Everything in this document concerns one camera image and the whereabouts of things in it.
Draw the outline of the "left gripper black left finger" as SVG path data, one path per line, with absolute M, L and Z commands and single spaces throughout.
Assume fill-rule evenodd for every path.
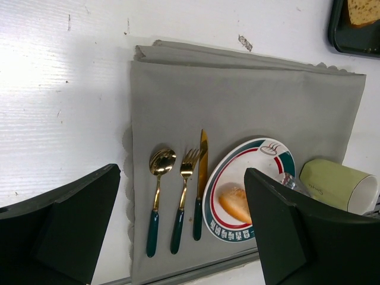
M 90 284 L 121 179 L 108 164 L 1 207 L 1 284 Z

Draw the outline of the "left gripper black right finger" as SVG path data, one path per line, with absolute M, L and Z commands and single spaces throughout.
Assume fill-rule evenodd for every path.
M 254 168 L 244 175 L 267 284 L 378 284 L 379 220 L 330 207 Z

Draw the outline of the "small orange bread roll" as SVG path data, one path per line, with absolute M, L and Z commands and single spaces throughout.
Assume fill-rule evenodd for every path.
M 252 224 L 246 192 L 242 188 L 231 188 L 223 191 L 218 198 L 221 207 L 234 219 Z

